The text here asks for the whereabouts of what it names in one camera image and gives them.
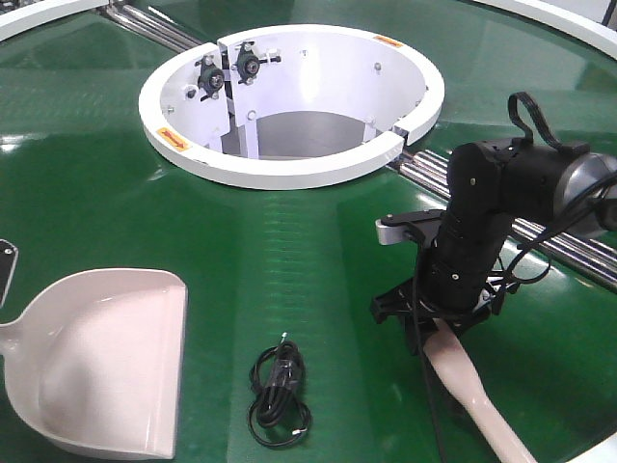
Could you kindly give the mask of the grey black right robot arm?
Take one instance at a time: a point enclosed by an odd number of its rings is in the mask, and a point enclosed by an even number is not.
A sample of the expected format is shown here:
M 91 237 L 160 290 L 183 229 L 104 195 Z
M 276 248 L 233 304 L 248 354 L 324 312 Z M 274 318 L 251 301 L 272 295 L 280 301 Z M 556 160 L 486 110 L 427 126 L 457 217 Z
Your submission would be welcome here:
M 442 329 L 461 333 L 498 313 L 522 280 L 495 269 L 517 219 L 541 231 L 526 254 L 562 232 L 595 235 L 616 227 L 616 160 L 586 145 L 535 145 L 528 138 L 462 145 L 450 155 L 446 209 L 388 215 L 376 223 L 385 245 L 417 246 L 412 279 L 374 298 L 377 321 L 397 317 L 413 351 Z

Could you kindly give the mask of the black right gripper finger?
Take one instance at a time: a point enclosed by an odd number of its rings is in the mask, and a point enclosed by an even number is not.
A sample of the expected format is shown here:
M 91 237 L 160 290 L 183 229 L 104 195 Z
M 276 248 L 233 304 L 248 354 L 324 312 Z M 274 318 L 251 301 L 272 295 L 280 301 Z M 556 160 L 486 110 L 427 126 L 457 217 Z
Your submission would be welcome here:
M 10 241 L 0 240 L 0 307 L 7 298 L 18 259 L 18 248 Z

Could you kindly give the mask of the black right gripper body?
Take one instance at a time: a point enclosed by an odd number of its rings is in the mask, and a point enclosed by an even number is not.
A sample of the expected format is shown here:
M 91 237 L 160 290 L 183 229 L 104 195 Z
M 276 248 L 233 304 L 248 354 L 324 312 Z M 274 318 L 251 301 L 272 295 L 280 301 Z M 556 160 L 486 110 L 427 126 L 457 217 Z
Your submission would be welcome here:
M 394 316 L 402 325 L 410 352 L 417 355 L 428 339 L 439 330 L 437 320 L 443 320 L 457 338 L 492 314 L 499 314 L 504 295 L 498 294 L 497 285 L 486 283 L 480 292 L 478 304 L 470 313 L 446 314 L 433 310 L 421 301 L 412 282 L 403 282 L 371 300 L 370 311 L 376 323 Z

